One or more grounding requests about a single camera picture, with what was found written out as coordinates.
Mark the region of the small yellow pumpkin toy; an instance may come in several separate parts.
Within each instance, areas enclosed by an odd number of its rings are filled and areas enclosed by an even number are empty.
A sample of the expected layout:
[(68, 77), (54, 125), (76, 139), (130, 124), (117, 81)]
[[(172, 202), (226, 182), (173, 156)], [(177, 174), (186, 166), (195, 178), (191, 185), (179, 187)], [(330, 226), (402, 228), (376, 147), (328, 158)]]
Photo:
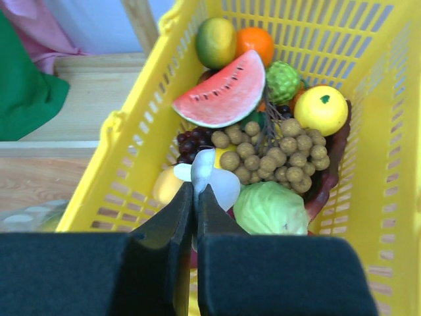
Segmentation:
[(162, 205), (168, 205), (184, 183), (174, 174), (174, 166), (164, 169), (155, 181), (153, 199)]

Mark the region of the clear polka dot zip bag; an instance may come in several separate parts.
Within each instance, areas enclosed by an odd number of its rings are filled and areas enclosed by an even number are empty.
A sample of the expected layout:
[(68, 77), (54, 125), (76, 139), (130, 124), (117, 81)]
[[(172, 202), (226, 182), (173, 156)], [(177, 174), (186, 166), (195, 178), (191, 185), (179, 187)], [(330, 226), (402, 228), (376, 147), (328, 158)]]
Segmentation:
[(68, 200), (59, 199), (1, 212), (1, 232), (53, 232), (68, 202)]

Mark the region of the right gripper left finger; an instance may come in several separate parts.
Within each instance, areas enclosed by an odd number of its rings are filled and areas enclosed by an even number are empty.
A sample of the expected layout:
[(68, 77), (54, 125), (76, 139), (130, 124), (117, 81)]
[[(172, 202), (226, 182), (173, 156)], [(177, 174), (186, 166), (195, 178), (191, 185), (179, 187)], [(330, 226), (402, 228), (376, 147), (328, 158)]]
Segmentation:
[(193, 188), (132, 232), (1, 235), (2, 315), (187, 315)]

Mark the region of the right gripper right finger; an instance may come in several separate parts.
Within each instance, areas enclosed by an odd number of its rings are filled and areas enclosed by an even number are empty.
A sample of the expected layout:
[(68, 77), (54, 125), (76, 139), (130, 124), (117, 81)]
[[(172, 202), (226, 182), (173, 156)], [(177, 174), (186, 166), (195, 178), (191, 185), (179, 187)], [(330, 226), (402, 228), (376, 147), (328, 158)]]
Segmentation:
[(377, 315), (359, 257), (342, 238), (250, 235), (216, 201), (197, 202), (202, 315)]

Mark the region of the white garlic toy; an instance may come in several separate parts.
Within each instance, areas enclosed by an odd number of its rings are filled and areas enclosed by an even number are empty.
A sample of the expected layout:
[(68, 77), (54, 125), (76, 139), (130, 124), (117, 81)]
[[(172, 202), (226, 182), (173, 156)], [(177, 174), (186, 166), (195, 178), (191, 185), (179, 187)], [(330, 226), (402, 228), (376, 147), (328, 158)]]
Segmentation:
[(237, 201), (241, 184), (239, 178), (232, 172), (214, 167), (216, 159), (215, 148), (203, 149), (194, 158), (191, 165), (177, 164), (174, 174), (180, 180), (193, 185), (193, 202), (195, 210), (199, 210), (199, 195), (210, 184), (219, 206), (227, 212)]

